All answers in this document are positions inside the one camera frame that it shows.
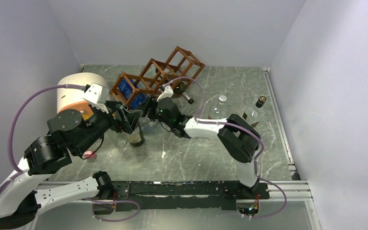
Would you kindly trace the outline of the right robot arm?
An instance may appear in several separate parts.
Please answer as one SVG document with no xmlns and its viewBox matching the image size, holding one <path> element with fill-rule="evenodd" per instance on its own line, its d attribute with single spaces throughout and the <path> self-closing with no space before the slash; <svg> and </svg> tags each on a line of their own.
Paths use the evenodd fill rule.
<svg viewBox="0 0 368 230">
<path fill-rule="evenodd" d="M 184 115 L 171 98 L 157 100 L 149 97 L 139 106 L 143 116 L 166 124 L 179 138 L 217 139 L 230 156 L 238 162 L 239 191 L 244 198 L 252 198 L 258 191 L 255 153 L 263 148 L 260 135 L 239 115 L 223 119 L 201 119 Z"/>
</svg>

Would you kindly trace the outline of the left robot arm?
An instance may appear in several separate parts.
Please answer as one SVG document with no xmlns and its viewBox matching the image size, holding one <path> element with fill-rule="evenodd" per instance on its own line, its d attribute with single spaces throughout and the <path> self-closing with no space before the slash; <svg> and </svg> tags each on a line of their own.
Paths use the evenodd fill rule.
<svg viewBox="0 0 368 230">
<path fill-rule="evenodd" d="M 38 190 L 37 186 L 71 164 L 72 157 L 84 159 L 85 151 L 106 131 L 132 133 L 141 114 L 107 101 L 105 110 L 95 109 L 89 119 L 76 109 L 62 110 L 49 119 L 48 134 L 31 143 L 19 162 L 20 172 L 13 172 L 0 187 L 0 230 L 20 228 L 45 211 L 75 200 L 110 198 L 115 205 L 117 191 L 103 171 L 56 188 Z"/>
</svg>

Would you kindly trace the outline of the green wine bottle tan label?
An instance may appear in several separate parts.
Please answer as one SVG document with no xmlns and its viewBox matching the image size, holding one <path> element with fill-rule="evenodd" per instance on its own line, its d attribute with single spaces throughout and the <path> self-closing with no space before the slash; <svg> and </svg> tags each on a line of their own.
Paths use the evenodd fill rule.
<svg viewBox="0 0 368 230">
<path fill-rule="evenodd" d="M 182 81 L 178 82 L 172 89 L 174 95 L 183 97 L 189 104 L 194 103 L 194 99 L 186 92 L 186 86 Z"/>
</svg>

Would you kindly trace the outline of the blue square bottle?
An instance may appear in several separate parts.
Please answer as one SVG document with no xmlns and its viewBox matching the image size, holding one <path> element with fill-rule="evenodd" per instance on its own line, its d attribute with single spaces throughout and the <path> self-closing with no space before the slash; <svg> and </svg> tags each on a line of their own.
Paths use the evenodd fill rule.
<svg viewBox="0 0 368 230">
<path fill-rule="evenodd" d="M 146 100 L 146 95 L 144 95 L 142 93 L 138 93 L 136 96 L 132 96 L 133 89 L 128 84 L 126 79 L 122 79 L 122 81 L 118 85 L 118 89 L 121 91 L 121 93 L 126 98 L 126 100 L 132 98 L 131 103 L 130 103 L 130 107 L 133 108 L 133 109 L 136 109 L 139 105 L 144 103 L 145 100 Z"/>
</svg>

